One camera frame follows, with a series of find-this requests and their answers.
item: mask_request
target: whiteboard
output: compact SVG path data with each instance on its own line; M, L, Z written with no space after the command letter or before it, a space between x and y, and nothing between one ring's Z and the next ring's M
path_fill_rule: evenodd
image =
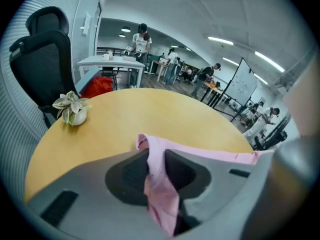
M257 84L257 78L242 58L225 94L244 106L255 91Z

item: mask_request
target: mesh chair back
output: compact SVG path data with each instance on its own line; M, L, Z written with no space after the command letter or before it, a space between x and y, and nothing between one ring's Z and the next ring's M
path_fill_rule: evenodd
M10 55L12 72L43 112L51 109L60 94L77 93L71 71L71 51L68 36L50 30L30 36Z

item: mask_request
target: pink towel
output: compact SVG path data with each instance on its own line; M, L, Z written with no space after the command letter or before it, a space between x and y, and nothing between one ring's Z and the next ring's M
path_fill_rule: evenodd
M164 138L139 134L136 149L149 148L147 159L149 174L144 183L144 194L148 198L148 210L153 220L172 237L174 235L179 209L179 195L171 184L165 169L164 152L167 149L179 150L196 156L225 162L255 165L259 156L272 150L253 153L230 153L183 146Z

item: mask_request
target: potted plant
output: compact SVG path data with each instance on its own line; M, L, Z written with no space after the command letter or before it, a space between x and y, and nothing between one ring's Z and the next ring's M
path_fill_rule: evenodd
M66 124L81 125L87 118L87 108L91 107L90 104L84 102L86 100L88 98L78 98L73 91L69 91L66 95L60 94L60 98L52 104L59 110L56 118L62 113L62 120Z

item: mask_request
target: red bag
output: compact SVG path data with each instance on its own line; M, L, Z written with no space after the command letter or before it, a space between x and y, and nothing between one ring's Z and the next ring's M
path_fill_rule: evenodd
M109 77L96 77L88 84L81 98L90 99L100 94L112 92L112 83L113 81Z

